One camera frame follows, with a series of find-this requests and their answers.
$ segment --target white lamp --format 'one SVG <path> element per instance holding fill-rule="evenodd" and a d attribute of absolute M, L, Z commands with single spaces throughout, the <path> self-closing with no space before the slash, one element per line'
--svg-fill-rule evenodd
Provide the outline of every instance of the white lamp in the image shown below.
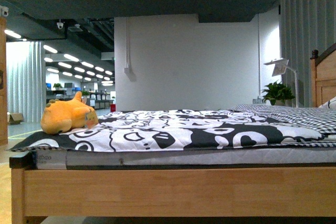
<path fill-rule="evenodd" d="M 297 77 L 297 71 L 294 68 L 291 68 L 288 66 L 288 59 L 280 58 L 276 60 L 271 60 L 268 63 L 264 63 L 264 65 L 272 65 L 275 64 L 273 74 L 272 76 L 279 76 L 281 74 L 286 73 L 286 69 L 293 71 L 294 73 L 294 79 L 295 79 L 295 104 L 296 107 L 299 107 L 299 85 L 298 85 L 298 77 Z"/>

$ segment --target orange stuffed toy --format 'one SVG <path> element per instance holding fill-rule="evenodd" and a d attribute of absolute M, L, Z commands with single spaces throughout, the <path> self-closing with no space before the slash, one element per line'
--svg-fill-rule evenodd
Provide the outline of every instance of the orange stuffed toy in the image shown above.
<path fill-rule="evenodd" d="M 81 96 L 82 93 L 78 91 L 70 101 L 50 100 L 42 115 L 42 130 L 47 134 L 57 134 L 84 127 L 86 114 L 96 115 L 96 112 L 81 102 Z"/>

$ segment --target green plant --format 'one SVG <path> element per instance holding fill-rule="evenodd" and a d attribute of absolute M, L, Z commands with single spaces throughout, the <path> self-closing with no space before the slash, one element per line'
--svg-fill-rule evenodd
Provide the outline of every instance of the green plant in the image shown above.
<path fill-rule="evenodd" d="M 266 85 L 267 89 L 263 89 L 263 93 L 266 92 L 266 95 L 264 95 L 263 102 L 266 102 L 269 100 L 271 105 L 274 105 L 276 101 L 285 102 L 285 100 L 290 100 L 295 98 L 293 95 L 291 89 L 287 87 L 285 84 L 279 83 L 279 82 L 273 82 L 269 85 Z"/>
<path fill-rule="evenodd" d="M 87 96 L 87 95 L 89 95 L 89 94 L 90 94 L 89 91 L 86 91 L 86 90 L 83 90 L 83 91 L 82 91 L 82 95 L 83 95 L 83 96 Z"/>
<path fill-rule="evenodd" d="M 61 83 L 54 83 L 54 88 L 63 88 Z"/>

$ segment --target checkered pillow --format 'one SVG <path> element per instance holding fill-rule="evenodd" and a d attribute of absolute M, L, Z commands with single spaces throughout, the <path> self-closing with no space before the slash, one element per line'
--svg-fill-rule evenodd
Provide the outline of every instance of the checkered pillow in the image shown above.
<path fill-rule="evenodd" d="M 319 108 L 323 108 L 323 109 L 336 109 L 336 97 L 334 97 L 333 99 L 329 100 L 325 104 L 322 104 L 321 106 L 319 106 Z"/>
<path fill-rule="evenodd" d="M 229 110 L 265 115 L 282 122 L 316 130 L 321 134 L 336 134 L 336 109 L 244 104 Z"/>

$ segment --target pillow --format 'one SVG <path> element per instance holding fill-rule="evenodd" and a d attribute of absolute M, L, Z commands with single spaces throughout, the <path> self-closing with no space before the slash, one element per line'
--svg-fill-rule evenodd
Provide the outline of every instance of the pillow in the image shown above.
<path fill-rule="evenodd" d="M 322 104 L 321 106 L 319 106 L 319 108 L 323 108 L 323 109 L 336 109 L 336 97 L 334 97 L 333 99 L 329 100 L 325 104 Z"/>

